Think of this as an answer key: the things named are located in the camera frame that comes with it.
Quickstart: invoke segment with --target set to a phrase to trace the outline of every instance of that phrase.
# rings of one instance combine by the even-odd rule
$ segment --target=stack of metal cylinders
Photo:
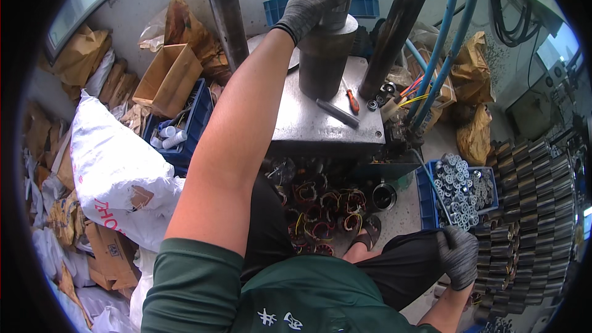
[[[493,295],[491,306],[480,307],[489,308],[492,316],[521,314],[525,306],[540,305],[544,297],[559,295],[565,282],[575,229],[574,175],[569,158],[561,155],[553,159],[550,151],[544,138],[516,146],[506,141],[487,159],[498,183],[499,208],[486,214],[483,224],[475,229],[479,239],[475,291]],[[519,230],[506,240],[505,229],[511,224],[514,228],[517,224]],[[492,236],[500,226],[504,243],[491,240],[490,263],[486,265],[486,229]],[[496,256],[494,244],[499,245]],[[505,288],[494,288],[485,276],[503,269],[500,256],[506,255],[507,244],[515,249],[512,263],[508,263],[510,280]]]

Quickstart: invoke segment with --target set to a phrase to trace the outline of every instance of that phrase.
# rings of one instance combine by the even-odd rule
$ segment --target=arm
[[[442,333],[454,333],[461,319],[463,308],[471,295],[473,283],[463,290],[448,287],[436,304],[419,320],[418,325],[430,324]]]
[[[447,226],[436,234],[440,265],[450,277],[450,286],[419,321],[444,333],[456,332],[463,308],[477,278],[477,238],[458,226]]]
[[[269,147],[295,44],[344,0],[289,0],[284,16],[233,74],[195,149],[165,238],[245,255],[250,197]]]

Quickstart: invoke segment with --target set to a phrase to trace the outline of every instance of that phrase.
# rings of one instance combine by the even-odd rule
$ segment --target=gray metal plate
[[[249,40],[247,40],[247,47],[249,48],[249,54],[251,54],[255,48],[263,41],[263,38],[267,35],[267,33],[262,33],[261,35],[253,36]],[[300,49],[294,47],[292,51],[292,57],[290,57],[290,63],[288,63],[288,70],[292,70],[300,63]]]
[[[358,129],[350,128],[318,107],[300,91],[298,71],[290,72],[284,83],[269,152],[359,157],[378,151],[380,145],[385,144],[380,111],[369,111],[358,94],[367,67],[366,59],[348,57],[339,91],[329,101],[351,113],[346,90],[352,89],[360,104]]]

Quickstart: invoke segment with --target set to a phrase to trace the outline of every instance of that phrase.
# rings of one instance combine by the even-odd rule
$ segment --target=gray knit glove
[[[325,12],[344,3],[345,0],[288,0],[283,17],[271,28],[284,30],[298,45]]]
[[[477,279],[477,238],[458,226],[447,226],[436,234],[440,263],[454,290],[463,290]]]

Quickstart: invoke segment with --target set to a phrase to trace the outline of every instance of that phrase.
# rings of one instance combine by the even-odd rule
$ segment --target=sandal
[[[382,223],[376,215],[368,214],[362,218],[362,229],[366,229],[368,233],[358,234],[356,238],[351,241],[348,250],[354,244],[361,242],[364,243],[368,251],[370,251],[374,245],[376,245],[376,242],[378,242],[380,231],[382,229]]]

